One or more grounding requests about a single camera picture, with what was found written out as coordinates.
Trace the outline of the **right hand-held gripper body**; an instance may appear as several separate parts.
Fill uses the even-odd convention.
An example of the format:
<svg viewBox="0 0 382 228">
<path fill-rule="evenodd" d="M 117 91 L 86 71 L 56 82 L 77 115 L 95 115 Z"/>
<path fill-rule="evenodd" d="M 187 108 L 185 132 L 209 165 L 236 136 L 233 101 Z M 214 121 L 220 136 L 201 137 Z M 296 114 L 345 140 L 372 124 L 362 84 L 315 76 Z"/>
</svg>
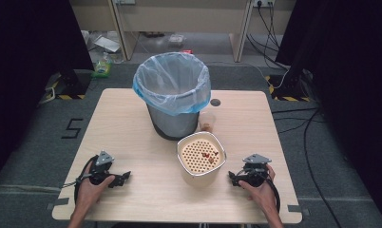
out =
<svg viewBox="0 0 382 228">
<path fill-rule="evenodd" d="M 269 177 L 269 168 L 267 164 L 271 162 L 271 159 L 263 157 L 259 154 L 253 154 L 245 159 L 245 162 L 240 175 L 238 176 L 238 181 L 245 181 L 254 187 L 261 186 L 264 182 L 272 185 L 272 180 Z"/>
</svg>

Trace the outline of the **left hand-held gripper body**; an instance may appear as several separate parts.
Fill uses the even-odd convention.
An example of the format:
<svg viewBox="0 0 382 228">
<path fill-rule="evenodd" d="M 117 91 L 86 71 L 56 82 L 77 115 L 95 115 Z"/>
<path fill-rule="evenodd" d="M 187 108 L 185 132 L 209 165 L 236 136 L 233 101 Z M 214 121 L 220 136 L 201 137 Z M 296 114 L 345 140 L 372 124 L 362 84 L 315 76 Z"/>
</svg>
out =
<svg viewBox="0 0 382 228">
<path fill-rule="evenodd" d="M 111 176 L 109 168 L 114 162 L 114 158 L 104 150 L 102 150 L 99 155 L 92 157 L 89 162 L 91 165 L 88 172 L 84 174 L 84 178 L 89 178 L 92 184 L 99 185 L 106 178 Z"/>
</svg>

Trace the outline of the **person's right hand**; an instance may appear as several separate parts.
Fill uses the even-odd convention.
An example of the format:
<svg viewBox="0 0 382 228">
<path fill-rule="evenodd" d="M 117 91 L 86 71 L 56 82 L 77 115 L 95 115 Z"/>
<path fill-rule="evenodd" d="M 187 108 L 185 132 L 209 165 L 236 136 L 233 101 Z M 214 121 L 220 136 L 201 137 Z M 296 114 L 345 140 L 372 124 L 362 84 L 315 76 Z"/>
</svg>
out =
<svg viewBox="0 0 382 228">
<path fill-rule="evenodd" d="M 266 216 L 278 214 L 275 193 L 268 182 L 264 182 L 260 187 L 254 187 L 240 180 L 239 185 L 248 192 L 248 200 L 254 201 Z"/>
</svg>

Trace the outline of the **person's left hand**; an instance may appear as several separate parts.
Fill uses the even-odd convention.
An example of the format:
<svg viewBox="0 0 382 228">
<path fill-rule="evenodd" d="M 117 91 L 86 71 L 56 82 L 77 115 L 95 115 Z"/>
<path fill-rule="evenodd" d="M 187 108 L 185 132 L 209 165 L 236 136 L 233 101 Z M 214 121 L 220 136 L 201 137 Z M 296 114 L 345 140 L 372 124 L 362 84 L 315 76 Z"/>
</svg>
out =
<svg viewBox="0 0 382 228">
<path fill-rule="evenodd" d="M 115 177 L 110 175 L 102 183 L 94 185 L 89 179 L 84 179 L 79 187 L 75 210 L 86 213 L 114 180 Z"/>
</svg>

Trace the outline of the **red and brown food scraps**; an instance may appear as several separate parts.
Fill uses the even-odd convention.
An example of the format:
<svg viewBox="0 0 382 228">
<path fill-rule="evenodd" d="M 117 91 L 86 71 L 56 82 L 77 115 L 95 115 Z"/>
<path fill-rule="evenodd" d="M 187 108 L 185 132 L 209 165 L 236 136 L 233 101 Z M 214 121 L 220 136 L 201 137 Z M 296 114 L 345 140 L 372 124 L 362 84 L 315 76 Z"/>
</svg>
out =
<svg viewBox="0 0 382 228">
<path fill-rule="evenodd" d="M 219 160 L 218 152 L 202 152 L 201 155 L 211 164 L 217 162 Z"/>
</svg>

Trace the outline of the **beige container with perforated strainer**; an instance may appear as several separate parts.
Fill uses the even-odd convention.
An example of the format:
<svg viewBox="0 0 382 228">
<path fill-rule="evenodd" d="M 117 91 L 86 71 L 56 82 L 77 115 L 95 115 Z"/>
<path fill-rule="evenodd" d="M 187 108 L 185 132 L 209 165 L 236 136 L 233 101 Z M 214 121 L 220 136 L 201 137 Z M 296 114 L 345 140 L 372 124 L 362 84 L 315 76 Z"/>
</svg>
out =
<svg viewBox="0 0 382 228">
<path fill-rule="evenodd" d="M 202 152 L 218 152 L 219 160 L 211 164 L 201 155 Z M 219 139 L 206 131 L 181 139 L 177 143 L 177 157 L 183 169 L 181 176 L 184 181 L 199 188 L 212 184 L 227 160 L 227 154 Z"/>
</svg>

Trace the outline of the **small clear plastic cup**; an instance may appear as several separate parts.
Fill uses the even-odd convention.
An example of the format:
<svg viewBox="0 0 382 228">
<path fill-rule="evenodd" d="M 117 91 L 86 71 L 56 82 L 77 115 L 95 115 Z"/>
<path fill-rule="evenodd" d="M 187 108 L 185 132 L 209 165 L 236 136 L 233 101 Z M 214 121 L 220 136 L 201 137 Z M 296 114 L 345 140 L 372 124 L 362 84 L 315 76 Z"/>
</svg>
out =
<svg viewBox="0 0 382 228">
<path fill-rule="evenodd" d="M 201 112 L 199 115 L 199 126 L 201 131 L 213 132 L 216 116 L 211 112 Z"/>
</svg>

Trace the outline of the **grey trash bin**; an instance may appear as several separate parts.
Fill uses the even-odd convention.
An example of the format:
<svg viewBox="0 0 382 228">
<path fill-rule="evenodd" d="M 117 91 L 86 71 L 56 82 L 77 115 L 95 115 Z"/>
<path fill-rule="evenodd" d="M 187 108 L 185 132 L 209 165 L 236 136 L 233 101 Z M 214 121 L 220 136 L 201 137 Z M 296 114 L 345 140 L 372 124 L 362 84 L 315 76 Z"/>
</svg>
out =
<svg viewBox="0 0 382 228">
<path fill-rule="evenodd" d="M 147 110 L 155 131 L 169 141 L 179 141 L 193 134 L 197 129 L 199 112 L 171 116 L 149 104 Z"/>
</svg>

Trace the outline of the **black stand base hazard tape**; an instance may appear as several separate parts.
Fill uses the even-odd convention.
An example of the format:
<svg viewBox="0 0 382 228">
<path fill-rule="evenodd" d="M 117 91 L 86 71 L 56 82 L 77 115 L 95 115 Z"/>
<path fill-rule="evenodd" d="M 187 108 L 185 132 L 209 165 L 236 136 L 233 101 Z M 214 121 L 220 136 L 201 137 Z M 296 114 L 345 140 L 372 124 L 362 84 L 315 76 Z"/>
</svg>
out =
<svg viewBox="0 0 382 228">
<path fill-rule="evenodd" d="M 286 73 L 265 76 L 271 98 L 277 101 L 309 102 L 310 96 L 298 78 L 289 79 Z"/>
<path fill-rule="evenodd" d="M 48 98 L 61 100 L 83 100 L 91 81 L 91 71 L 75 69 L 69 78 L 61 73 L 52 75 L 46 85 Z"/>
</svg>

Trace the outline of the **blue plastic bin liner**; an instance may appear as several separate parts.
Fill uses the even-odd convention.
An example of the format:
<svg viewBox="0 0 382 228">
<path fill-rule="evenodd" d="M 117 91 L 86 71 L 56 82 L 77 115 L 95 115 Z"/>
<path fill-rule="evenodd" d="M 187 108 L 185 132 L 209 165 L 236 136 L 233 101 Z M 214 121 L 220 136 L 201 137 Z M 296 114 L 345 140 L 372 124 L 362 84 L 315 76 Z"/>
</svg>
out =
<svg viewBox="0 0 382 228">
<path fill-rule="evenodd" d="M 154 55 L 136 70 L 132 85 L 148 105 L 170 116 L 198 113 L 211 99 L 208 67 L 193 54 Z"/>
</svg>

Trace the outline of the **green plastic bottle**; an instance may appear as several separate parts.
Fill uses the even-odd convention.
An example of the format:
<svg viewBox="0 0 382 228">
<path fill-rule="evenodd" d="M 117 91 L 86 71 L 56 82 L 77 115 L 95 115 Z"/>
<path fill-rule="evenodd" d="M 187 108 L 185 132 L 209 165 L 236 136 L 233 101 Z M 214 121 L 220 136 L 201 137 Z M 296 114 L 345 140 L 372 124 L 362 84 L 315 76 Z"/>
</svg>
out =
<svg viewBox="0 0 382 228">
<path fill-rule="evenodd" d="M 110 75 L 112 62 L 107 52 L 97 61 L 94 71 L 91 73 L 92 78 L 107 78 Z"/>
</svg>

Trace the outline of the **dark curtain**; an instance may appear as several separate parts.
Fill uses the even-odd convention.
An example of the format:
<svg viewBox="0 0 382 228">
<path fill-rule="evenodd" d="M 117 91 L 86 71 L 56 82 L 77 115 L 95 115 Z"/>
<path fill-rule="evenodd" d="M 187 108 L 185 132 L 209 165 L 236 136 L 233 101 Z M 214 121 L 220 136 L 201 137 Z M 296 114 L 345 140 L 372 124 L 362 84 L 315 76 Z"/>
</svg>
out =
<svg viewBox="0 0 382 228">
<path fill-rule="evenodd" d="M 50 76 L 92 68 L 69 0 L 0 0 L 0 171 Z"/>
<path fill-rule="evenodd" d="M 296 0 L 277 60 L 310 70 L 382 215 L 382 0 Z"/>
</svg>

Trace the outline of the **white plastic sheet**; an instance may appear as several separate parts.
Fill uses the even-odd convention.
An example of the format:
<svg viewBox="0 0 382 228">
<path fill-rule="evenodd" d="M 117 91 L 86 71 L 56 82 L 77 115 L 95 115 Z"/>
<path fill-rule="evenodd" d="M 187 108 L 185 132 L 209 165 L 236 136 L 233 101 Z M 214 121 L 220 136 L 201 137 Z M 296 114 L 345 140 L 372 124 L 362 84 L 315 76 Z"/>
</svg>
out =
<svg viewBox="0 0 382 228">
<path fill-rule="evenodd" d="M 112 41 L 110 39 L 105 38 L 104 36 L 99 36 L 95 41 L 94 44 L 98 47 L 104 48 L 107 51 L 110 52 L 117 52 L 120 49 L 120 44 Z"/>
</svg>

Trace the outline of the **beige desk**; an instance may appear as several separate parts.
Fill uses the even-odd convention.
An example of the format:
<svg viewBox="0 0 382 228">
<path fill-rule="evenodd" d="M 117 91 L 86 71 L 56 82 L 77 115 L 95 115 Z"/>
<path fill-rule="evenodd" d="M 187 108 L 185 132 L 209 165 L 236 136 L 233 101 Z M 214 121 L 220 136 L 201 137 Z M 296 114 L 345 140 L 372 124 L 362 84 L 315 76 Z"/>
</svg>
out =
<svg viewBox="0 0 382 228">
<path fill-rule="evenodd" d="M 233 59 L 242 58 L 249 33 L 264 34 L 272 22 L 277 35 L 288 25 L 296 0 L 254 8 L 253 0 L 68 0 L 82 30 L 114 30 L 122 56 L 132 58 L 142 31 L 226 33 Z"/>
</svg>

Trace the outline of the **white wall socket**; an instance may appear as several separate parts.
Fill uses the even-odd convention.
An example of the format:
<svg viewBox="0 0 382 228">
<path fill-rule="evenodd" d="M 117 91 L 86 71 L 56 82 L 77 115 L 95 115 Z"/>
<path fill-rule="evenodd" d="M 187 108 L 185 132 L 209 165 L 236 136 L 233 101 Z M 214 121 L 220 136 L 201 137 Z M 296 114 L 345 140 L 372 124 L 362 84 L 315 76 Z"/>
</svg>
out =
<svg viewBox="0 0 382 228">
<path fill-rule="evenodd" d="M 276 0 L 253 0 L 254 8 L 270 8 L 273 7 Z"/>
</svg>

